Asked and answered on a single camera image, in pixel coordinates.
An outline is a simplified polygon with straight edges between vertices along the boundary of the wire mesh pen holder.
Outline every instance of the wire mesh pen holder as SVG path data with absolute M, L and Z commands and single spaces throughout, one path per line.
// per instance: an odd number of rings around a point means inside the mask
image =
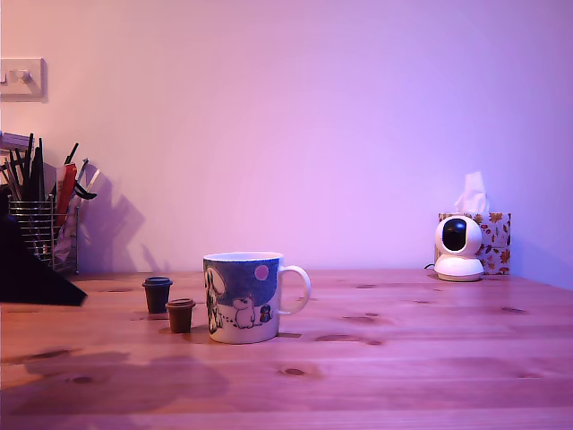
M 8 211 L 20 226 L 22 238 L 30 252 L 48 267 L 62 273 L 78 272 L 78 223 L 76 208 L 73 223 L 69 215 L 56 213 L 54 196 L 45 202 L 10 201 Z

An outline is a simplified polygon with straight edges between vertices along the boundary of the mug handle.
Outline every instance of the mug handle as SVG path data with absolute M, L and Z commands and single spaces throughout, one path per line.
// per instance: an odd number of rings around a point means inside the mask
M 292 314 L 296 314 L 301 309 L 303 309 L 306 306 L 306 304 L 308 303 L 308 300 L 311 298 L 311 290 L 312 290 L 311 279 L 308 277 L 306 272 L 298 266 L 279 267 L 278 268 L 278 276 L 280 276 L 285 271 L 293 271 L 294 273 L 296 273 L 298 276 L 300 276 L 303 279 L 304 284 L 305 284 L 304 297 L 303 297 L 303 300 L 301 301 L 300 305 L 296 306 L 294 309 L 289 309 L 289 310 L 278 309 L 278 313 L 281 315 L 292 315 Z

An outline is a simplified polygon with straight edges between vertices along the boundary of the camera lens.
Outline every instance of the camera lens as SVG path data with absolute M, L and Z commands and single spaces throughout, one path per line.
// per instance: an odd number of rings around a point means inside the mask
M 444 224 L 441 240 L 450 251 L 459 251 L 466 246 L 466 222 L 460 218 L 450 219 Z

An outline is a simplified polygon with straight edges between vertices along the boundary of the tissue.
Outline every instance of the tissue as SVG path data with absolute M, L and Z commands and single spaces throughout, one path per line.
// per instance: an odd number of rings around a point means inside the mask
M 483 186 L 482 172 L 466 175 L 466 188 L 454 206 L 456 211 L 461 213 L 485 213 L 490 210 L 490 202 Z

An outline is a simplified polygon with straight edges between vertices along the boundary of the black miniature cup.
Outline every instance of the black miniature cup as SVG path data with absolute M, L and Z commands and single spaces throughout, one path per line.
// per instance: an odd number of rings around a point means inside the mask
M 165 305 L 169 301 L 169 289 L 173 281 L 163 276 L 152 276 L 143 282 L 147 308 L 150 314 L 164 314 L 167 312 Z

